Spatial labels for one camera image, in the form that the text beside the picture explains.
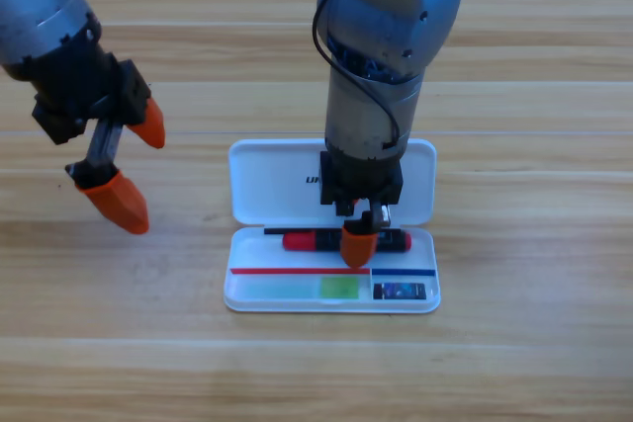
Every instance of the blue stripe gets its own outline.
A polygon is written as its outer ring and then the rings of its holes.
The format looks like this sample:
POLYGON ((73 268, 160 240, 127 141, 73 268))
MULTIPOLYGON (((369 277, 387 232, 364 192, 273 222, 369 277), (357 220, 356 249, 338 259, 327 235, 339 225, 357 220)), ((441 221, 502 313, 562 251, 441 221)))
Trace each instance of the blue stripe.
POLYGON ((435 277, 433 269, 372 269, 372 276, 419 276, 435 277))

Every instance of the green sticker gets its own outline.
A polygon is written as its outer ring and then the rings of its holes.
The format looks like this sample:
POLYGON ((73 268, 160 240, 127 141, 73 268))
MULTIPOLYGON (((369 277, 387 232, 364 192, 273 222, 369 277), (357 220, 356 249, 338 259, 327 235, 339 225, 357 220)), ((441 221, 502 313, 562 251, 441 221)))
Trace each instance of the green sticker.
POLYGON ((357 277, 323 277, 320 281, 321 298, 358 298, 357 277))

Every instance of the case lid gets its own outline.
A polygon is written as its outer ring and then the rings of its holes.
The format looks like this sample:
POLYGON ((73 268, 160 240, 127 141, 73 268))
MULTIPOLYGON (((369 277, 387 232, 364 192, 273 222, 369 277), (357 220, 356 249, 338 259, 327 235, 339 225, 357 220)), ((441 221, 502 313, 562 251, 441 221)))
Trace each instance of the case lid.
MULTIPOLYGON (((228 153, 232 210, 243 224, 340 226, 334 205, 320 204, 318 183, 323 139, 249 139, 228 153)), ((392 226, 421 225, 431 219, 437 153, 422 139, 411 139, 401 160, 404 185, 400 205, 390 207, 392 226)), ((355 217, 368 208, 359 203, 355 217)))

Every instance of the wooden table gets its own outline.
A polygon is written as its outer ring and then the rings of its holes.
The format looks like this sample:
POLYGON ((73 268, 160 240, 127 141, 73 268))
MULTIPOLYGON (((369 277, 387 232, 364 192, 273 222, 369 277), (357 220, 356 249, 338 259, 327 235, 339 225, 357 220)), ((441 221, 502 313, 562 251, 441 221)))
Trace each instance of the wooden table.
POLYGON ((229 146, 321 136, 316 0, 90 0, 168 145, 118 164, 151 233, 65 176, 0 78, 0 420, 633 420, 633 0, 463 0, 415 136, 439 151, 431 315, 228 311, 229 146))

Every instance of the white plastic case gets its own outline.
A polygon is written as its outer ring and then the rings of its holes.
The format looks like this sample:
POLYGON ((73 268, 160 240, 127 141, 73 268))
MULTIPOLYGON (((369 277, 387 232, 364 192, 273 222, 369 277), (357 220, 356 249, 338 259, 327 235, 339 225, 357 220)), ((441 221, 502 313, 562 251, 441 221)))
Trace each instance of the white plastic case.
MULTIPOLYGON (((414 227, 427 223, 433 213, 437 154, 426 140, 409 141, 401 161, 401 199, 390 207, 391 227, 402 227, 411 235, 408 252, 377 253, 362 275, 257 274, 269 269, 349 271, 338 252, 286 251, 281 235, 264 234, 264 227, 342 225, 345 218, 335 215, 334 205, 320 204, 318 170, 323 150, 322 139, 242 140, 231 147, 228 164, 233 215, 242 224, 258 227, 246 227, 233 236, 226 269, 226 305, 236 311, 267 312, 433 311, 441 300, 433 238, 424 229, 414 227), (242 274, 252 270, 255 274, 242 274), (398 283, 416 284, 417 288, 423 284, 425 298, 375 298, 375 285, 398 283), (343 292, 345 296, 332 297, 330 290, 324 291, 325 285, 329 289, 333 285, 339 289, 334 294, 343 292)), ((356 217, 367 208, 366 203, 359 203, 356 217)))

